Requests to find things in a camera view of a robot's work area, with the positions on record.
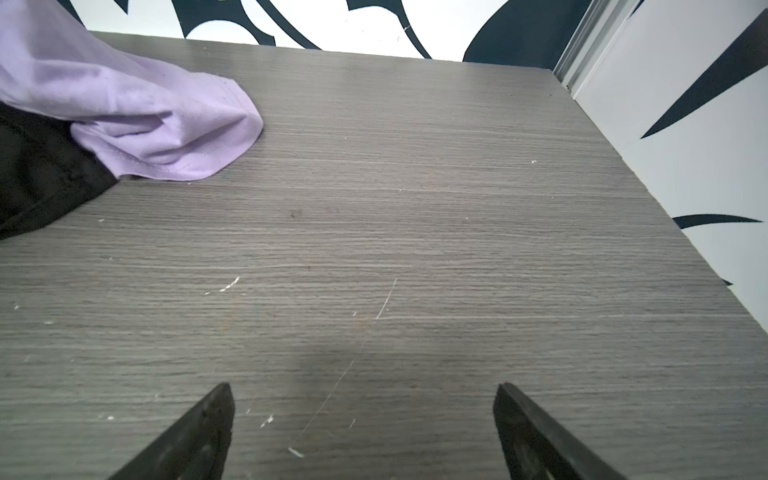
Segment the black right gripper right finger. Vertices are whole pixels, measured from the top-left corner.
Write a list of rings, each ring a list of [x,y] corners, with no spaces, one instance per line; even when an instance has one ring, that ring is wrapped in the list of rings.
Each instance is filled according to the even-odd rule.
[[[512,479],[624,477],[511,383],[498,386],[493,416]]]

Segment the black cloth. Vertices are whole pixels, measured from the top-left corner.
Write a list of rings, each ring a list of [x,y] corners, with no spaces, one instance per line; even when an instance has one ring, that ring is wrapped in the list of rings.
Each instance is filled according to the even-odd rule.
[[[64,120],[1,105],[1,238],[50,225],[117,184]]]

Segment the lilac purple cloth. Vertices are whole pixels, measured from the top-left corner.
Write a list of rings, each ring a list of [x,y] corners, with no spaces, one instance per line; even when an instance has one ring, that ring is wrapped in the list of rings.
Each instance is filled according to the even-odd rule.
[[[1,101],[70,122],[116,177],[205,179],[264,127],[235,81],[117,50],[56,1],[2,2]]]

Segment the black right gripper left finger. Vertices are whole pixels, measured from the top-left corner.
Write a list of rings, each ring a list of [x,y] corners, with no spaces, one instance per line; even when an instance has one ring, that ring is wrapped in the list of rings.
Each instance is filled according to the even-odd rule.
[[[220,383],[111,477],[220,480],[234,415],[231,386]]]

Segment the aluminium corner frame post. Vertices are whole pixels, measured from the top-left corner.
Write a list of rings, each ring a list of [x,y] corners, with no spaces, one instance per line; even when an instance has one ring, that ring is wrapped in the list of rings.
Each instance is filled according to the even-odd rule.
[[[642,0],[591,1],[553,74],[576,99]]]

